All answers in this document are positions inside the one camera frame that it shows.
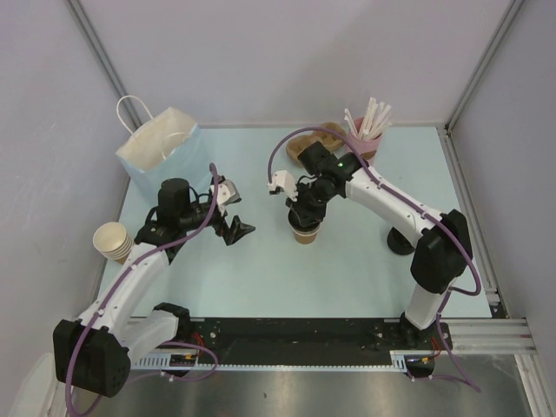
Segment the single brown paper cup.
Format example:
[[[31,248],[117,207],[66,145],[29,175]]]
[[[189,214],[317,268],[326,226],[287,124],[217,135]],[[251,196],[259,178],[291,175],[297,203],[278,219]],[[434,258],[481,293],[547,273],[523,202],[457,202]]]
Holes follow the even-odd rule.
[[[316,228],[307,231],[302,231],[296,228],[292,228],[292,232],[294,234],[295,240],[298,243],[302,245],[308,245],[315,241],[316,236],[320,231],[320,228],[321,228],[320,226],[317,226]]]

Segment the light blue paper bag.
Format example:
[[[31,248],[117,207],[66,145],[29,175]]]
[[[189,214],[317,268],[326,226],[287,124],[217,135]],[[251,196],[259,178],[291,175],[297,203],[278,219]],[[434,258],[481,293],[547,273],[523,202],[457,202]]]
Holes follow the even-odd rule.
[[[117,150],[116,156],[143,199],[152,206],[162,183],[182,178],[197,191],[211,182],[209,153],[197,121],[174,107],[149,119]]]

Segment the brown paper cups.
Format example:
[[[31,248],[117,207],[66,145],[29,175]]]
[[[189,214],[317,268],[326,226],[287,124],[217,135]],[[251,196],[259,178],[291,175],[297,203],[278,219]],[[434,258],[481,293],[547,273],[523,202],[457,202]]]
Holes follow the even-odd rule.
[[[93,235],[94,248],[106,259],[124,264],[134,243],[120,222],[107,222]]]

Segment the single black cup lid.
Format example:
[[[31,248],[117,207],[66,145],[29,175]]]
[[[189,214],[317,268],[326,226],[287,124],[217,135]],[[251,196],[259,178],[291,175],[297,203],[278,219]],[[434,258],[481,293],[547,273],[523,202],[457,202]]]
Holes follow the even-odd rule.
[[[307,224],[303,224],[302,222],[296,220],[293,217],[288,218],[288,222],[293,229],[301,232],[307,232],[307,233],[318,229],[321,225],[320,222],[309,222]]]

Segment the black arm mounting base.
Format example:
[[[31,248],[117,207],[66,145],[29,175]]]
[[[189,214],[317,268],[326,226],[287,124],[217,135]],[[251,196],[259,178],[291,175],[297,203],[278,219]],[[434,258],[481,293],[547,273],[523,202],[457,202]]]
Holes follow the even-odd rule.
[[[415,330],[397,319],[383,318],[206,318],[192,321],[191,335],[227,365],[378,365],[394,351],[433,357],[451,347],[448,325]]]

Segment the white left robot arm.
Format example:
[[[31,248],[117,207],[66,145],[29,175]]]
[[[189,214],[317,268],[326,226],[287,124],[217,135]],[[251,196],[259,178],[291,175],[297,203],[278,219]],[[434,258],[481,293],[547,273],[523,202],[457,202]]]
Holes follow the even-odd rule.
[[[135,325],[128,324],[129,318],[196,232],[211,227],[232,245],[254,231],[237,216],[226,221],[226,207],[240,199],[225,177],[210,187],[205,202],[186,180],[164,181],[117,277],[77,319],[55,327],[57,380],[110,398],[123,388],[132,364],[152,350],[165,342],[176,348],[186,345],[194,333],[187,308],[163,302]]]

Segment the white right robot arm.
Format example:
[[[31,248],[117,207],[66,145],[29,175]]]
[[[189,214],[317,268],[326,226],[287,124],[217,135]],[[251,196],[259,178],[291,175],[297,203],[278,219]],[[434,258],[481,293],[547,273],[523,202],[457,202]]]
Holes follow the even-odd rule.
[[[432,338],[431,327],[453,282],[473,266],[466,217],[456,209],[443,213],[418,202],[353,152],[336,157],[315,142],[300,159],[309,182],[295,179],[286,170],[268,176],[269,192],[287,195],[290,226],[300,233],[314,232],[336,196],[358,203],[388,222],[390,249],[413,256],[410,273],[415,287],[400,317],[400,337],[408,347],[422,348]]]

